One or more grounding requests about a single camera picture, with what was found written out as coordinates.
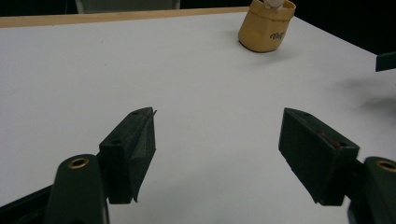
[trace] white table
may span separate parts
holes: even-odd
[[[314,204],[278,151],[283,109],[318,117],[361,161],[395,160],[396,72],[297,18],[278,50],[251,52],[245,15],[0,29],[0,204],[153,106],[157,152],[112,223],[347,223],[348,199]]]

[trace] table edge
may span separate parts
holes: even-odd
[[[131,21],[158,18],[197,16],[220,13],[247,12],[248,7],[212,7],[194,9],[111,12],[95,14],[68,14],[47,16],[0,17],[0,28],[45,25],[78,24],[104,21]]]

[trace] black object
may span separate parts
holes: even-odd
[[[279,150],[315,203],[351,200],[350,223],[396,223],[396,162],[356,160],[359,147],[303,111],[285,108]]]
[[[291,1],[296,17],[377,55],[375,71],[396,68],[392,0]]]
[[[110,203],[137,199],[155,152],[154,114],[151,107],[129,114],[97,156],[62,162],[53,186],[1,207],[1,223],[109,223],[107,197]]]

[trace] screw hole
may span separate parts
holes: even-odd
[[[73,161],[70,161],[68,166],[70,169],[79,169],[81,167],[86,166],[88,162],[90,162],[90,160],[86,158],[78,158]]]
[[[396,173],[396,165],[389,161],[377,161],[376,164],[384,170],[395,172]]]

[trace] tan cup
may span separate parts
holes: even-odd
[[[285,1],[277,10],[253,0],[238,33],[239,41],[247,49],[257,52],[276,50],[282,43],[296,6]]]

